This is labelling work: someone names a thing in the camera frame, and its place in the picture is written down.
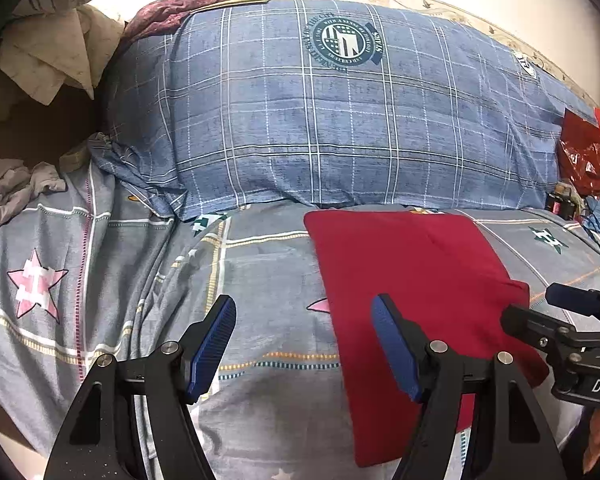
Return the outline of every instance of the blue plaid fabric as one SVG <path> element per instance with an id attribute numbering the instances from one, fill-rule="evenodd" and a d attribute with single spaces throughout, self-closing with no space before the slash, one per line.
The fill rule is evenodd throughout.
<path id="1" fill-rule="evenodd" d="M 303 35 L 329 13 L 349 20 L 341 32 L 377 31 L 377 64 L 319 62 Z M 408 10 L 331 0 L 208 10 L 115 62 L 109 140 L 90 148 L 156 212 L 183 220 L 282 198 L 541 208 L 565 107 L 594 116 L 537 72 L 470 27 Z"/>

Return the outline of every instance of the gray crumpled fabric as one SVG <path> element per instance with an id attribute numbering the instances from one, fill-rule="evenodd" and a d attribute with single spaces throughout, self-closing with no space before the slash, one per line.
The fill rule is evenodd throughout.
<path id="1" fill-rule="evenodd" d="M 40 193 L 65 189 L 64 180 L 51 164 L 40 162 L 29 171 L 21 160 L 0 158 L 0 226 Z"/>

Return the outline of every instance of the white star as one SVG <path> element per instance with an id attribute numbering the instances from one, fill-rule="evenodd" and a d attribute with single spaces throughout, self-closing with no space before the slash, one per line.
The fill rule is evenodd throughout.
<path id="1" fill-rule="evenodd" d="M 278 468 L 278 474 L 272 476 L 271 478 L 273 478 L 274 480 L 291 480 L 291 477 L 293 475 L 293 473 L 285 473 L 284 471 L 282 471 L 282 469 Z"/>

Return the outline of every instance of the metal screw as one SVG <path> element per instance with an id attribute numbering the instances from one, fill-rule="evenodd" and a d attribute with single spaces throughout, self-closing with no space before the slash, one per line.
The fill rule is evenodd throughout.
<path id="1" fill-rule="evenodd" d="M 98 357 L 96 364 L 101 367 L 109 366 L 113 361 L 113 356 L 111 354 L 102 354 Z"/>
<path id="2" fill-rule="evenodd" d="M 498 352 L 498 361 L 504 365 L 510 365 L 513 362 L 513 355 L 509 352 Z"/>
<path id="3" fill-rule="evenodd" d="M 436 354 L 443 354 L 449 349 L 446 343 L 444 341 L 440 341 L 439 339 L 429 343 L 429 348 L 431 348 Z"/>
<path id="4" fill-rule="evenodd" d="M 162 346 L 160 346 L 160 351 L 163 354 L 173 354 L 175 351 L 178 350 L 178 343 L 175 341 L 167 341 L 166 343 L 163 343 Z"/>

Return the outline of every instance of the red plastic bag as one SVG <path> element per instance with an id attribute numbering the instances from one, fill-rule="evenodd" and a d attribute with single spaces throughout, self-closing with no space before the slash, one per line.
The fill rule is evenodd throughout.
<path id="1" fill-rule="evenodd" d="M 600 129 L 566 110 L 556 152 L 560 177 L 580 196 L 600 195 Z"/>

